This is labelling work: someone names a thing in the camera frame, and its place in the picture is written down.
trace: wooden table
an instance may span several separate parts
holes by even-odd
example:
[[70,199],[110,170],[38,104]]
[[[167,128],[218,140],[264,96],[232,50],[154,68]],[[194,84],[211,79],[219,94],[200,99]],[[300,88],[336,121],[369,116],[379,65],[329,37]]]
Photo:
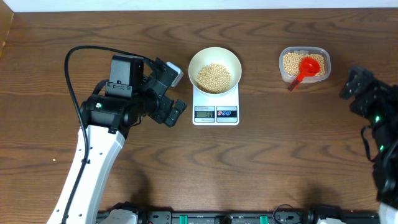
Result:
[[[43,223],[54,209],[79,128],[63,61],[87,44],[173,62],[185,76],[167,94],[188,104],[199,50],[231,49],[243,65],[240,124],[194,126],[192,107],[171,129],[144,119],[113,165],[101,209],[128,200],[174,210],[377,210],[359,137],[368,122],[338,93],[354,64],[398,82],[397,27],[398,9],[18,13],[0,60],[0,222]],[[326,49],[332,73],[290,93],[278,58],[302,45]],[[79,102],[109,77],[111,56],[73,55]]]

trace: digital kitchen scale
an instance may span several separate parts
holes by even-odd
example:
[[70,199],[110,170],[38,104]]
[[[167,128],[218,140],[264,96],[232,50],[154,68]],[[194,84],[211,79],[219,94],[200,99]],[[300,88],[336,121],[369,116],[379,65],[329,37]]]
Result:
[[239,87],[223,96],[206,96],[193,88],[192,123],[194,125],[238,125]]

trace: bowl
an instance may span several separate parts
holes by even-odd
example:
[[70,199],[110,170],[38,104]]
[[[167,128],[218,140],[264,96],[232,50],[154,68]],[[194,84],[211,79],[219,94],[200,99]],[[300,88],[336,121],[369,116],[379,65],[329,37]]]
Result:
[[316,82],[324,81],[325,79],[327,79],[329,77],[330,72],[331,72],[331,64],[330,64],[330,56],[326,50],[323,50],[322,48],[319,48],[319,47],[288,47],[285,50],[283,50],[279,56],[279,70],[280,70],[280,74],[282,75],[283,81],[290,83],[297,77],[294,75],[289,75],[285,71],[284,55],[287,53],[294,53],[294,52],[300,52],[300,51],[306,51],[309,54],[322,55],[322,57],[325,60],[325,72],[326,72],[326,74],[321,77],[305,77],[303,79],[302,83],[316,83]]
[[[224,65],[231,74],[229,87],[223,93],[207,93],[200,90],[198,87],[198,72],[203,66],[209,65],[211,63]],[[199,51],[195,56],[193,56],[191,62],[189,63],[188,75],[193,87],[196,88],[200,93],[204,94],[205,96],[219,97],[232,92],[236,85],[238,85],[238,82],[242,76],[242,66],[237,56],[235,56],[235,54],[229,50],[221,47],[209,47]]]

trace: white kitchen scale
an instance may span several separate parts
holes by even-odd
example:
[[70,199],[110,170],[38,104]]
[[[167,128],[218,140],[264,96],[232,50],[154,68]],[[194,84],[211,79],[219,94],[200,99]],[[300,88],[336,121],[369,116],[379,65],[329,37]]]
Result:
[[[229,88],[224,93],[211,94],[198,86],[198,72],[205,65],[218,63],[231,74]],[[239,86],[242,66],[234,53],[221,47],[209,47],[193,56],[188,68],[193,85],[192,123],[194,125],[234,126],[239,124]]]
[[239,87],[223,96],[209,97],[193,88],[192,123],[194,125],[238,125]]

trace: red measuring scoop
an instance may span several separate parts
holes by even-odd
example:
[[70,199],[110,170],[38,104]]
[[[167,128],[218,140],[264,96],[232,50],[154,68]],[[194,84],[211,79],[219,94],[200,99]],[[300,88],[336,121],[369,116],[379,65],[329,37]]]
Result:
[[294,90],[303,81],[304,77],[315,76],[320,71],[319,63],[310,57],[303,58],[299,66],[300,74],[287,87],[289,91]]

